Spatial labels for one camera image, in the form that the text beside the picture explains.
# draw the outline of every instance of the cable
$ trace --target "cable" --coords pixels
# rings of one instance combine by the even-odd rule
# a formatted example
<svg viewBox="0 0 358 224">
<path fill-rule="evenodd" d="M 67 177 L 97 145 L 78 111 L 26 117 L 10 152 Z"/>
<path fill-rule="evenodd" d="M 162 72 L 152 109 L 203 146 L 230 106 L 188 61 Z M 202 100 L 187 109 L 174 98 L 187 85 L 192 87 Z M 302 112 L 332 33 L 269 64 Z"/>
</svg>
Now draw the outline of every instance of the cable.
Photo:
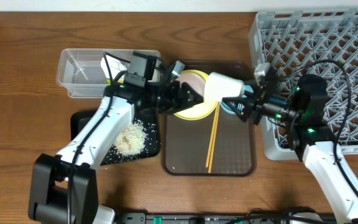
<svg viewBox="0 0 358 224">
<path fill-rule="evenodd" d="M 247 217 L 241 217 L 234 220 L 231 220 L 225 224 L 236 224 L 241 221 L 251 221 L 255 219 L 279 219 L 279 220 L 292 220 L 292 221 L 299 221 L 299 222 L 305 222 L 305 223 L 312 223 L 312 224 L 322 224 L 325 222 L 310 219 L 310 218 L 302 218 L 302 217 L 291 217 L 288 215 L 250 215 Z"/>
<path fill-rule="evenodd" d="M 342 164 L 341 164 L 341 160 L 338 159 L 338 154 L 337 154 L 337 144 L 339 142 L 339 139 L 341 137 L 341 133 L 342 133 L 342 130 L 344 129 L 345 127 L 345 124 L 346 124 L 346 119 L 347 117 L 349 116 L 349 113 L 350 113 L 350 108 L 351 108 L 351 96 L 352 96 L 352 92 L 351 92 L 351 83 L 349 81 L 349 76 L 347 75 L 345 69 L 343 68 L 343 66 L 341 66 L 339 63 L 333 61 L 332 63 L 334 63 L 336 66 L 338 66 L 341 70 L 342 70 L 342 73 L 344 74 L 345 76 L 345 79 L 346 79 L 346 85 L 347 85 L 347 107 L 346 107 L 346 110 L 345 110 L 345 115 L 343 117 L 343 121 L 342 121 L 342 124 L 341 124 L 341 127 L 339 128 L 339 131 L 338 131 L 338 134 L 336 136 L 336 140 L 334 142 L 334 159 L 335 159 L 335 164 L 337 164 L 339 170 L 341 171 L 343 177 L 345 178 L 347 184 L 349 184 L 349 187 L 353 190 L 354 194 L 357 196 L 358 198 L 358 191 L 357 189 L 354 187 L 352 181 L 349 179 L 349 177 L 346 175 L 345 173 L 345 170 L 343 169 L 342 167 Z"/>
<path fill-rule="evenodd" d="M 342 167 L 342 164 L 341 164 L 341 160 L 338 159 L 338 155 L 337 155 L 337 144 L 340 140 L 340 137 L 341 137 L 341 133 L 345 127 L 345 124 L 346 124 L 346 120 L 347 120 L 347 117 L 349 116 L 349 113 L 350 113 L 350 108 L 351 108 L 351 96 L 352 96 L 352 91 L 351 91 L 351 83 L 349 81 L 349 76 L 347 74 L 347 72 L 345 71 L 344 67 L 337 61 L 334 61 L 334 60 L 318 60 L 318 61 L 315 61 L 309 65 L 305 65 L 304 67 L 301 67 L 299 68 L 298 70 L 296 70 L 295 72 L 293 72 L 291 75 L 289 76 L 286 76 L 286 77 L 282 77 L 282 78 L 279 78 L 278 80 L 276 80 L 276 82 L 283 82 L 293 76 L 295 76 L 298 72 L 304 70 L 304 69 L 307 69 L 307 68 L 310 68 L 310 67 L 313 67 L 319 63 L 333 63 L 335 64 L 336 66 L 338 66 L 343 75 L 345 76 L 345 79 L 346 79 L 346 85 L 347 85 L 347 106 L 346 106 L 346 110 L 345 110 L 345 115 L 343 117 L 343 121 L 342 121 L 342 124 L 341 124 L 341 127 L 339 128 L 339 131 L 337 133 L 337 136 L 336 136 L 336 139 L 335 139 L 335 142 L 334 142 L 334 148 L 333 148 L 333 154 L 334 154 L 334 159 L 335 159 L 335 164 L 338 166 L 339 170 L 341 171 L 341 174 L 343 175 L 343 177 L 345 178 L 347 184 L 349 185 L 349 187 L 352 189 L 352 191 L 354 192 L 354 194 L 356 195 L 356 197 L 358 198 L 358 191 L 357 189 L 354 187 L 353 183 L 351 182 L 351 180 L 349 179 L 349 177 L 347 176 L 347 174 L 345 173 L 345 170 L 343 169 Z"/>
<path fill-rule="evenodd" d="M 106 58 L 106 54 L 103 57 L 104 57 L 104 61 L 106 62 L 106 65 L 107 65 L 107 69 L 109 71 L 110 85 L 112 85 L 113 82 L 117 82 L 118 79 L 120 79 L 125 73 L 127 73 L 127 71 L 119 72 L 116 75 L 116 77 L 114 78 L 114 80 L 113 80 L 112 75 L 111 75 L 111 71 L 110 71 L 110 66 L 109 66 L 109 63 L 108 63 L 107 58 Z M 71 224 L 71 213 L 72 213 L 71 212 L 71 195 L 72 195 L 72 191 L 73 191 L 73 176 L 74 176 L 75 162 L 76 162 L 76 160 L 78 158 L 78 155 L 80 155 L 81 150 L 84 147 L 84 145 L 85 145 L 86 141 L 88 140 L 88 138 L 92 135 L 94 130 L 99 126 L 99 124 L 103 121 L 103 119 L 109 114 L 109 111 L 110 111 L 110 108 L 111 108 L 111 105 L 112 105 L 113 95 L 114 95 L 114 90 L 112 91 L 112 95 L 110 97 L 108 107 L 106 108 L 106 110 L 104 111 L 104 113 L 102 114 L 102 117 L 100 117 L 98 122 L 96 122 L 94 124 L 94 126 L 91 128 L 91 130 L 83 138 L 83 140 L 81 141 L 80 145 L 77 146 L 76 151 L 74 153 L 73 160 L 72 160 L 72 162 L 70 164 L 70 175 L 69 175 L 69 178 L 68 178 L 68 195 L 67 195 L 67 223 L 68 224 Z"/>
<path fill-rule="evenodd" d="M 276 123 L 276 122 L 273 122 L 269 117 L 267 118 L 272 124 L 274 124 L 274 125 L 277 125 L 277 126 L 279 126 L 279 127 L 282 127 L 282 128 L 286 128 L 286 126 L 284 126 L 284 125 L 282 125 L 282 124 L 278 124 L 278 123 Z"/>
<path fill-rule="evenodd" d="M 119 58 L 119 57 L 114 56 L 114 55 L 112 55 L 112 54 L 109 54 L 109 53 L 107 53 L 107 52 L 105 52 L 105 53 L 106 53 L 106 55 L 108 55 L 108 56 L 110 56 L 110 57 L 112 57 L 112 58 L 115 58 L 115 59 L 117 59 L 117 60 L 119 60 L 119 61 L 126 62 L 126 63 L 131 63 L 130 61 L 125 60 L 125 59 L 123 59 L 123 58 Z"/>
<path fill-rule="evenodd" d="M 247 217 L 250 216 L 251 214 L 253 214 L 255 212 L 255 210 L 263 211 L 263 209 L 261 209 L 261 208 L 253 208 L 253 209 L 249 210 L 249 212 L 247 213 Z"/>
</svg>

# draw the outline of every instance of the wooden chopstick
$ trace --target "wooden chopstick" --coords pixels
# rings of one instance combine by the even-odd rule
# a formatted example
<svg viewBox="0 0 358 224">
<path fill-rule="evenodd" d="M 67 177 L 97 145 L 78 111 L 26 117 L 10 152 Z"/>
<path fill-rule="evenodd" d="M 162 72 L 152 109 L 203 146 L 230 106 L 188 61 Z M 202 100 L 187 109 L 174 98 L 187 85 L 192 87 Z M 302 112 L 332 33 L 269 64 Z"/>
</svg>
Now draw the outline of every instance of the wooden chopstick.
<svg viewBox="0 0 358 224">
<path fill-rule="evenodd" d="M 218 120 L 219 120 L 219 110 L 220 110 L 220 105 L 218 105 L 217 109 L 216 109 L 216 119 L 214 120 L 214 133 L 213 133 L 213 141 L 212 141 L 212 146 L 211 146 L 211 155 L 209 157 L 209 164 L 208 164 L 208 173 L 211 173 L 211 169 L 212 169 L 212 161 L 214 158 L 214 150 L 215 150 L 215 142 L 216 142 L 216 131 L 218 130 Z"/>
<path fill-rule="evenodd" d="M 212 131 L 211 131 L 211 139 L 209 140 L 209 146 L 208 146 L 208 155 L 206 157 L 206 164 L 205 164 L 205 167 L 208 168 L 208 165 L 209 165 L 209 158 L 211 156 L 211 147 L 212 147 L 212 142 L 214 141 L 214 135 L 215 135 L 215 122 L 216 122 L 216 117 L 218 115 L 218 107 L 219 107 L 219 104 L 216 106 L 215 108 L 215 115 L 214 115 L 214 121 L 212 123 Z"/>
</svg>

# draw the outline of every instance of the dark tray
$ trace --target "dark tray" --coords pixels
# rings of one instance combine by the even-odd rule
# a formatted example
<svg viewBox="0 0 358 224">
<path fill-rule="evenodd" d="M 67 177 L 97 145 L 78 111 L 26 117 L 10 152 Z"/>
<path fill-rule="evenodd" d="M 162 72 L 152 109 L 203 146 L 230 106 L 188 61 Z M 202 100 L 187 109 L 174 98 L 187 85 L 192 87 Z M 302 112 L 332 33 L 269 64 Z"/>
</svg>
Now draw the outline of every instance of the dark tray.
<svg viewBox="0 0 358 224">
<path fill-rule="evenodd" d="M 184 61 L 185 70 L 218 72 L 250 80 L 253 76 L 239 61 Z M 219 112 L 218 130 L 211 173 L 205 167 L 214 112 L 203 119 L 187 121 L 168 116 L 165 121 L 162 165 L 171 175 L 237 176 L 250 175 L 256 168 L 255 136 L 252 123 L 236 115 Z"/>
<path fill-rule="evenodd" d="M 75 136 L 77 136 L 95 112 L 96 110 L 80 111 L 71 116 L 71 139 L 74 139 Z M 153 157 L 160 152 L 160 141 L 155 116 L 141 116 L 140 114 L 135 114 L 135 119 L 143 122 L 143 127 L 146 129 L 146 133 L 148 134 L 147 139 L 144 142 L 145 149 L 139 155 L 122 157 L 117 153 L 117 148 L 115 146 L 111 146 L 109 152 L 104 157 L 101 166 Z"/>
</svg>

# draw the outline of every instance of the wooden table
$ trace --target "wooden table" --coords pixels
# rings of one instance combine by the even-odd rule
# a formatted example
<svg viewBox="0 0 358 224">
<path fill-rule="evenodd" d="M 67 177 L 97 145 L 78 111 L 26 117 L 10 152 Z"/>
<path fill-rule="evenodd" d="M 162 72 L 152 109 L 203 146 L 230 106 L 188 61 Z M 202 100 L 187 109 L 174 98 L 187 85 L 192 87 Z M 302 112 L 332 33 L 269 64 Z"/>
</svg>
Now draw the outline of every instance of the wooden table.
<svg viewBox="0 0 358 224">
<path fill-rule="evenodd" d="M 0 223 L 27 218 L 32 164 L 70 140 L 70 116 L 100 100 L 72 99 L 56 84 L 67 48 L 155 49 L 177 59 L 242 60 L 255 13 L 0 12 Z M 99 201 L 119 210 L 245 213 L 311 206 L 332 212 L 298 161 L 270 161 L 255 127 L 257 168 L 246 178 L 174 177 L 160 155 L 102 167 Z M 358 176 L 358 156 L 347 156 Z"/>
</svg>

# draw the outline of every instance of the plastic bin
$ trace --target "plastic bin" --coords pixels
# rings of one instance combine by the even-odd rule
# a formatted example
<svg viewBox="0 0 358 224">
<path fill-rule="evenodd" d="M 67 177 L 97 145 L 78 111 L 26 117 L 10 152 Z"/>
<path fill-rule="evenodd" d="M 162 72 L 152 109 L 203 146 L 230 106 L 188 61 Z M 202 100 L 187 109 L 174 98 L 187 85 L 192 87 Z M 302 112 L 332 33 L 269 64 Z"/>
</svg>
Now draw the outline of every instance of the plastic bin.
<svg viewBox="0 0 358 224">
<path fill-rule="evenodd" d="M 156 50 L 136 50 L 146 55 L 160 57 Z M 72 98 L 101 98 L 106 87 L 106 76 L 100 66 L 104 52 L 131 61 L 131 49 L 65 49 L 63 50 L 56 82 L 67 89 Z"/>
<path fill-rule="evenodd" d="M 341 134 L 344 154 L 358 154 L 358 9 L 329 11 L 259 12 L 249 32 L 252 66 L 270 62 L 280 76 L 317 60 L 332 59 L 344 64 L 352 88 L 351 113 Z M 324 120 L 336 133 L 343 121 L 348 95 L 342 72 L 332 64 L 307 70 L 327 79 L 330 100 Z M 283 96 L 291 97 L 299 75 L 279 84 Z M 269 159 L 297 159 L 288 148 L 287 134 L 262 119 L 265 154 Z"/>
</svg>

